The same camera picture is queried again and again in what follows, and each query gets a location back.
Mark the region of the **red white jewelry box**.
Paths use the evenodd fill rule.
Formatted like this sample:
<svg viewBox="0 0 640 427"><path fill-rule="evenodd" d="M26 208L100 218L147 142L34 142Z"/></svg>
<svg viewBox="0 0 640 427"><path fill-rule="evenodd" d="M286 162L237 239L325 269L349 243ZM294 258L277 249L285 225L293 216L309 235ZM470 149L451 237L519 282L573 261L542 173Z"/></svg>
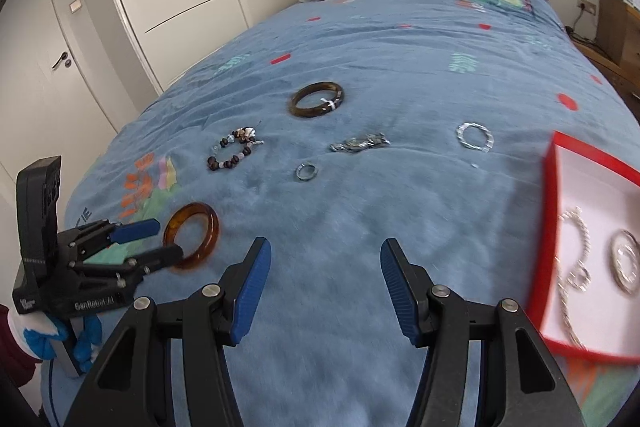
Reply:
<svg viewBox="0 0 640 427"><path fill-rule="evenodd" d="M554 132L527 313L564 357L639 361L639 173Z"/></svg>

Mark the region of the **amber translucent bangle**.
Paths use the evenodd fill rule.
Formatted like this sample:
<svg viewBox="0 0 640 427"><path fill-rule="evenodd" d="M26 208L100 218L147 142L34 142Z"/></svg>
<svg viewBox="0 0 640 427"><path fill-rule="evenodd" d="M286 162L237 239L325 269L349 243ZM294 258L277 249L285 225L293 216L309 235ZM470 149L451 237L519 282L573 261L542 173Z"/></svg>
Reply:
<svg viewBox="0 0 640 427"><path fill-rule="evenodd" d="M182 259L174 264L175 271L200 267L214 252L220 233L216 211L205 202L190 202L169 219L163 234L164 246L180 246Z"/></svg>

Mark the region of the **twisted silver hoop on blanket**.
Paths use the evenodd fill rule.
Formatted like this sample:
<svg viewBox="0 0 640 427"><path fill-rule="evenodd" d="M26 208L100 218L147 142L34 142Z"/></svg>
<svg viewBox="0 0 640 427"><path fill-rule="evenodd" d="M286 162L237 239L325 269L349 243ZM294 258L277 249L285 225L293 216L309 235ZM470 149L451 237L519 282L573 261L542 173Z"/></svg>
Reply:
<svg viewBox="0 0 640 427"><path fill-rule="evenodd" d="M467 150L489 153L495 145L495 138L491 131L474 121L465 121L456 129L459 144Z"/></svg>

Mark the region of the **dark brown stone bangle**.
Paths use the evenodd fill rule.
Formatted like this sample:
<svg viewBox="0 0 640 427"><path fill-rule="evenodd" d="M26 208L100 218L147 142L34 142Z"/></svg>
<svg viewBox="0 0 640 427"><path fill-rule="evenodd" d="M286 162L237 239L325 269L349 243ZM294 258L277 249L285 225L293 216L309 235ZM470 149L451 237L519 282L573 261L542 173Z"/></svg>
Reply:
<svg viewBox="0 0 640 427"><path fill-rule="evenodd" d="M316 118L334 112L345 100L343 87L319 81L296 91L288 101L288 113L298 118Z"/></svg>

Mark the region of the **wooden drawer chest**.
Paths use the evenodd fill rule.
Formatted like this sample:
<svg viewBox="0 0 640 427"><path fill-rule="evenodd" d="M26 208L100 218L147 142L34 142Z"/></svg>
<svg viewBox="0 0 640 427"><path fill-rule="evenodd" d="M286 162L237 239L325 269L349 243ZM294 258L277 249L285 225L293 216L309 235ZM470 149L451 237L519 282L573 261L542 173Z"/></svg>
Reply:
<svg viewBox="0 0 640 427"><path fill-rule="evenodd" d="M639 11L623 0L599 0L597 35L593 41L573 32L574 45L612 84L639 117Z"/></svg>

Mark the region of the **blue patterned bed blanket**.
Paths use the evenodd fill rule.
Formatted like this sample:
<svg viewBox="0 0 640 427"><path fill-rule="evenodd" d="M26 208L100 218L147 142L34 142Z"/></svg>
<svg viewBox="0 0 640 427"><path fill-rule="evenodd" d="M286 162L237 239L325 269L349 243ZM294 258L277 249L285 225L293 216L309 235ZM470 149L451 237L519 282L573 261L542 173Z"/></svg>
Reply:
<svg viewBox="0 0 640 427"><path fill-rule="evenodd" d="M343 87L341 106L288 113L292 95L319 81ZM489 153L459 144L465 121L491 131ZM636 118L544 0L299 3L127 124L73 191L64 223L166 222L190 202L212 206L213 254L140 285L159 303L215 282L264 236L267 285L227 355L244 423L400 426L424 354L401 334L382 243L398 239L466 299L526 299L557 131L638 164ZM329 151L378 132L390 145Z"/></svg>

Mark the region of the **wall power socket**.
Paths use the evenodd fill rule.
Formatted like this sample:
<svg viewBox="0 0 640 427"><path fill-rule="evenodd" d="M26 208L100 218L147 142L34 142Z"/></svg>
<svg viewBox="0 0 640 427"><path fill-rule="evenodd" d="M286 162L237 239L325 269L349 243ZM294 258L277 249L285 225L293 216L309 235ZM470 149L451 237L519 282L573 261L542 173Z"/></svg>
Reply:
<svg viewBox="0 0 640 427"><path fill-rule="evenodd" d="M583 10L586 13L589 13L593 16L597 15L597 5L593 2L587 0L577 0L576 5L579 9Z"/></svg>

